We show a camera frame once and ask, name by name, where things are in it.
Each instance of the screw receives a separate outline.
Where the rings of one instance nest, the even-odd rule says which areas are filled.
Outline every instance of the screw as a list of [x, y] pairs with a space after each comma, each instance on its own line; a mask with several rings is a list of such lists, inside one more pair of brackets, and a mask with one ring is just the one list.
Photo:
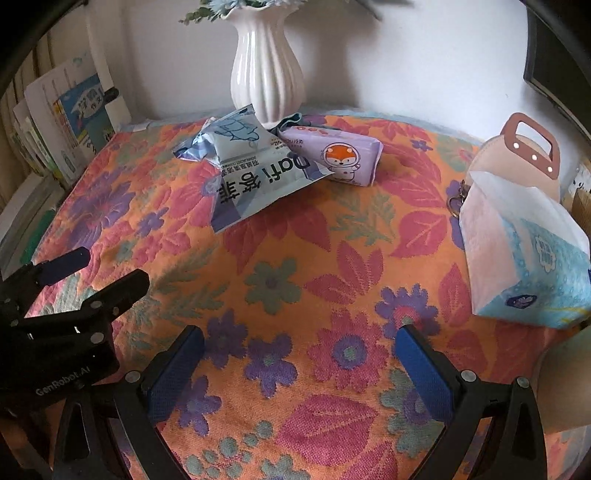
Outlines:
[[136, 383], [140, 377], [141, 374], [137, 370], [132, 370], [125, 375], [125, 381], [127, 383]]
[[519, 385], [521, 388], [529, 388], [530, 381], [525, 377], [517, 377], [517, 385]]
[[464, 370], [464, 371], [462, 371], [462, 378], [465, 381], [472, 383], [472, 382], [475, 382], [478, 377], [476, 376], [476, 374], [472, 370]]
[[95, 332], [90, 336], [90, 341], [95, 345], [98, 345], [105, 339], [105, 335], [100, 332]]

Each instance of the blue plastic packet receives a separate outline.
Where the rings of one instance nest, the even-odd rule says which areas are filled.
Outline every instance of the blue plastic packet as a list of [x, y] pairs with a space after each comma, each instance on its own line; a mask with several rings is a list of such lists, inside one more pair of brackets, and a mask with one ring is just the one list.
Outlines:
[[292, 152], [265, 130], [252, 105], [209, 120], [173, 153], [183, 160], [207, 160], [221, 171], [211, 220], [216, 233], [332, 174], [324, 165]]

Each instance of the ribbed vase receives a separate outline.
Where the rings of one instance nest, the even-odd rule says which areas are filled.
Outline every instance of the ribbed vase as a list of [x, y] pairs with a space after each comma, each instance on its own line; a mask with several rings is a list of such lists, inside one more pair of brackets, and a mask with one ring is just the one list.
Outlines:
[[265, 128], [297, 112], [306, 95], [300, 64], [284, 31], [285, 19], [296, 10], [277, 5], [242, 7], [225, 16], [238, 31], [232, 100], [236, 108], [252, 103]]

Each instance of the pink leaf pattern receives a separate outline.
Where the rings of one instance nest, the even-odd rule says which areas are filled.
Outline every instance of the pink leaf pattern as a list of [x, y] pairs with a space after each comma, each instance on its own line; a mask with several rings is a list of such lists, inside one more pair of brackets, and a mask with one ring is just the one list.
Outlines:
[[238, 264], [241, 274], [252, 255], [267, 236], [267, 225], [262, 215], [253, 215], [223, 233], [223, 244]]
[[171, 255], [178, 255], [191, 248], [191, 239], [185, 232], [166, 235], [162, 240], [162, 249]]
[[397, 480], [398, 464], [390, 442], [361, 455], [340, 480]]
[[276, 443], [309, 462], [339, 465], [363, 452], [377, 414], [355, 400], [313, 395], [281, 426]]
[[535, 361], [546, 349], [544, 329], [516, 323], [495, 324], [497, 353], [491, 380], [510, 383], [515, 377], [531, 376]]
[[350, 285], [332, 273], [309, 281], [304, 288], [312, 295], [332, 303], [351, 305], [355, 302], [355, 294], [351, 292]]
[[304, 288], [326, 301], [350, 305], [357, 295], [365, 295], [377, 285], [384, 272], [381, 250], [374, 250], [364, 261], [358, 251], [345, 241], [339, 244], [337, 265], [342, 278], [333, 274], [321, 275], [306, 283]]
[[329, 223], [318, 208], [310, 204], [290, 204], [289, 224], [302, 240], [330, 252]]
[[389, 120], [374, 120], [370, 123], [372, 127], [382, 129], [383, 135], [388, 140], [393, 140], [396, 135], [407, 136], [406, 131], [398, 122], [391, 122]]
[[472, 330], [458, 330], [447, 343], [447, 357], [458, 370], [472, 370], [482, 375], [488, 361], [478, 336]]
[[401, 165], [413, 168], [426, 179], [441, 183], [441, 170], [424, 151], [406, 145], [384, 144], [384, 153], [395, 155]]
[[439, 284], [440, 312], [443, 319], [452, 327], [461, 327], [472, 314], [472, 302], [468, 285], [462, 278], [457, 264], [443, 277]]
[[424, 140], [425, 142], [431, 141], [429, 134], [427, 132], [425, 132], [425, 130], [423, 130], [420, 127], [417, 127], [417, 126], [411, 125], [411, 124], [407, 124], [406, 131], [407, 131], [407, 135], [411, 138], [420, 138], [421, 140]]
[[447, 235], [447, 217], [418, 210], [400, 221], [400, 245], [391, 257], [431, 255]]
[[334, 126], [345, 132], [351, 132], [352, 134], [369, 135], [369, 125], [360, 125], [358, 127], [354, 127], [342, 118], [339, 118], [335, 122]]
[[297, 203], [279, 200], [224, 231], [223, 244], [236, 257], [238, 274], [242, 273], [267, 233], [281, 240], [287, 233], [287, 225], [297, 237], [330, 252], [329, 224], [324, 213], [306, 200]]
[[378, 176], [378, 183], [384, 190], [399, 196], [413, 207], [446, 207], [435, 185], [425, 177], [409, 174], [401, 177]]

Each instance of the plastic bag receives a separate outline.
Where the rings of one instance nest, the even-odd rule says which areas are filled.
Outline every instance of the plastic bag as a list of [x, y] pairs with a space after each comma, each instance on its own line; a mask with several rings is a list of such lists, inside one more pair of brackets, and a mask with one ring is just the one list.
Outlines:
[[486, 171], [460, 212], [472, 311], [565, 328], [591, 312], [589, 239], [569, 213], [536, 187]]
[[332, 174], [324, 165], [292, 152], [265, 130], [252, 105], [209, 120], [173, 153], [189, 161], [206, 159], [220, 170], [211, 220], [216, 233]]

